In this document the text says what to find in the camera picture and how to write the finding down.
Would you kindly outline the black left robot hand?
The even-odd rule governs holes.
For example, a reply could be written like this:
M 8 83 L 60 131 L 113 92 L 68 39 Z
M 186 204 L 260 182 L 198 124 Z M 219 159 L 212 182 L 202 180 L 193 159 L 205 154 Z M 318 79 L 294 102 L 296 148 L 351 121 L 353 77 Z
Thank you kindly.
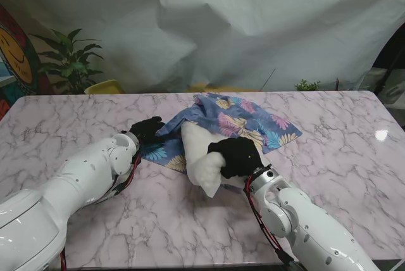
M 133 124 L 129 130 L 136 136 L 141 145 L 162 143 L 165 140 L 156 133 L 165 125 L 161 117 L 152 117 Z

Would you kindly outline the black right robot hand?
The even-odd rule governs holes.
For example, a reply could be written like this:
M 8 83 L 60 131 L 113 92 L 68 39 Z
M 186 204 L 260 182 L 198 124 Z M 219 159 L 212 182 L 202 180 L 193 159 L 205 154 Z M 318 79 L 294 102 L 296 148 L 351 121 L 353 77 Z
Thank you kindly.
M 212 152 L 220 153 L 225 159 L 220 173 L 226 179 L 250 176 L 257 168 L 263 167 L 254 142 L 245 137 L 212 142 L 208 146 L 208 153 Z

